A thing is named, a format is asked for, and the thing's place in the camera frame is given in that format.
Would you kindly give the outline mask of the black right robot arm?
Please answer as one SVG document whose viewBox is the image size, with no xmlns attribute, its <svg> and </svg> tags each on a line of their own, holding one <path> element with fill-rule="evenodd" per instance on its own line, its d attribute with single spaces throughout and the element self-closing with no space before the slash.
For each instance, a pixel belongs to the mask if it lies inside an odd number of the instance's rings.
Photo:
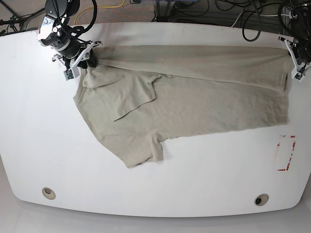
<svg viewBox="0 0 311 233">
<path fill-rule="evenodd" d="M 71 61 L 78 58 L 92 43 L 91 40 L 85 41 L 80 38 L 95 24 L 98 5 L 95 0 L 92 4 L 93 15 L 89 25 L 71 27 L 68 22 L 70 17 L 78 12 L 79 0 L 48 0 L 45 3 L 46 15 L 36 37 L 42 46 L 51 47 L 62 55 L 66 70 L 69 70 Z"/>
</svg>

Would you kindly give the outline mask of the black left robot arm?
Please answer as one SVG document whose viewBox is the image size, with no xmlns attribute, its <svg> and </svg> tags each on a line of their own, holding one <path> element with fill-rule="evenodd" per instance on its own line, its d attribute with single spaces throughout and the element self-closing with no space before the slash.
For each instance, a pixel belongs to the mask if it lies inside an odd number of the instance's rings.
<svg viewBox="0 0 311 233">
<path fill-rule="evenodd" d="M 250 1 L 253 10 L 242 24 L 242 36 L 247 42 L 256 41 L 262 28 L 262 10 L 267 6 L 277 6 L 275 17 L 284 33 L 291 36 L 292 41 L 280 36 L 293 61 L 294 68 L 291 76 L 293 79 L 302 81 L 311 71 L 311 2 L 309 0 L 276 0 L 271 3 L 256 5 L 255 0 Z M 245 27 L 250 17 L 256 16 L 258 29 L 257 35 L 249 39 L 245 35 Z"/>
</svg>

